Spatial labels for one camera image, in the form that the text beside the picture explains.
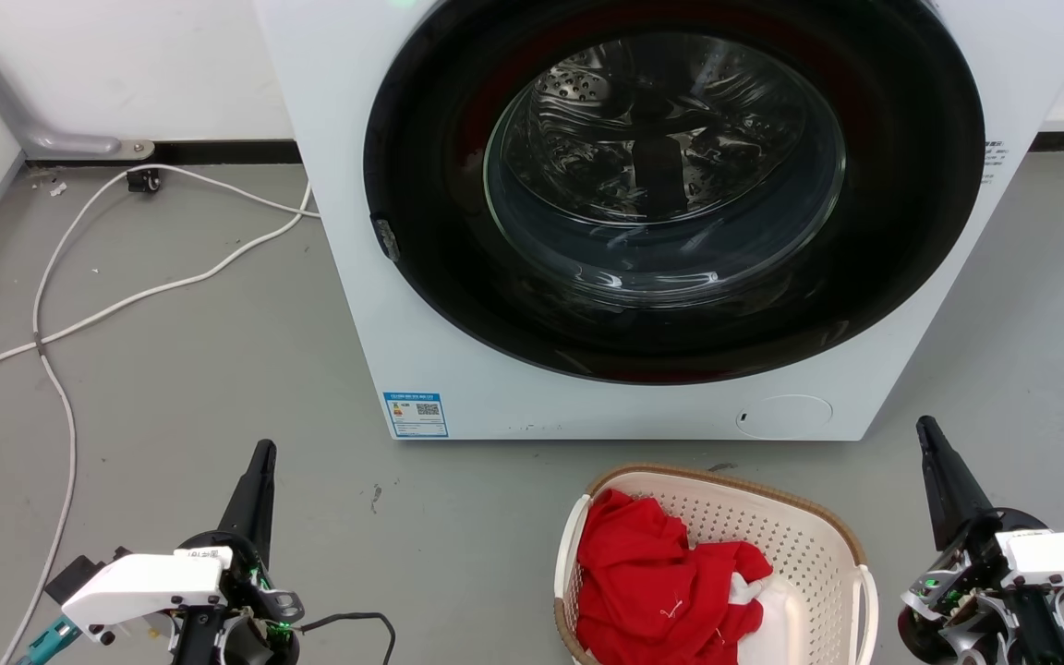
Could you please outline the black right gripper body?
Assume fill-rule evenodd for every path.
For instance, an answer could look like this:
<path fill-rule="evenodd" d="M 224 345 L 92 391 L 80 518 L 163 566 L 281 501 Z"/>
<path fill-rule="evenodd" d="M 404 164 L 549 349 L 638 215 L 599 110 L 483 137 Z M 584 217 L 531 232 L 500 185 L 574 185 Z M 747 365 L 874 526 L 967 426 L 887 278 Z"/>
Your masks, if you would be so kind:
<path fill-rule="evenodd" d="M 1005 592 L 1047 592 L 1064 641 L 1064 531 L 1005 508 L 974 519 L 902 594 L 901 641 L 925 664 L 1009 664 Z"/>

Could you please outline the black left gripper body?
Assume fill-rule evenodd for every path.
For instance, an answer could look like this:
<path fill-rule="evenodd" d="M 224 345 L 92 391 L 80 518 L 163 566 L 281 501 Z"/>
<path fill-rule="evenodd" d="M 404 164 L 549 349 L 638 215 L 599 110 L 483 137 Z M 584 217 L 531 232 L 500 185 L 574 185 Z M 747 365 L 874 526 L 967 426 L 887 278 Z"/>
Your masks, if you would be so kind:
<path fill-rule="evenodd" d="M 174 600 L 173 649 L 187 609 L 220 609 L 221 628 L 216 641 L 219 664 L 296 664 L 300 639 L 292 624 L 304 615 L 296 593 L 280 589 L 271 581 L 269 564 L 263 564 L 252 543 L 242 536 L 213 530 L 186 541 L 176 555 L 231 556 L 221 560 L 218 591 L 200 603 Z"/>

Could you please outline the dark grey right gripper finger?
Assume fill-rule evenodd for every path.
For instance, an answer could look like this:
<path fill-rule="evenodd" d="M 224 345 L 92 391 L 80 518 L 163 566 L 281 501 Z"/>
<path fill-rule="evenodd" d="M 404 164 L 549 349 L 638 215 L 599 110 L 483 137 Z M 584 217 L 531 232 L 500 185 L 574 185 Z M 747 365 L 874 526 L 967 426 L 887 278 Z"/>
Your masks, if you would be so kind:
<path fill-rule="evenodd" d="M 915 429 L 922 454 L 930 527 L 935 548 L 942 552 L 974 519 L 993 513 L 994 506 L 934 417 L 919 417 Z"/>
<path fill-rule="evenodd" d="M 1003 599 L 1017 622 L 1008 644 L 1008 663 L 1064 664 L 1064 641 L 1053 618 L 1050 594 L 1005 592 Z"/>

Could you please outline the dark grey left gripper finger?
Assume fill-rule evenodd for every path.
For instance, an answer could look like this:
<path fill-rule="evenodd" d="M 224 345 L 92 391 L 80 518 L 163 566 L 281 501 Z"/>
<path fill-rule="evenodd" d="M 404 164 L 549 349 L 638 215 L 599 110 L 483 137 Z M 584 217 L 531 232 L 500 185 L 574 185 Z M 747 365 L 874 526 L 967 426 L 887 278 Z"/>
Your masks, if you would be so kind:
<path fill-rule="evenodd" d="M 271 555 L 276 467 L 275 442 L 257 440 L 218 525 L 220 531 L 249 541 L 263 564 L 269 564 Z"/>
<path fill-rule="evenodd" d="M 187 609 L 173 649 L 174 665 L 219 664 L 216 641 L 221 628 L 220 609 Z"/>

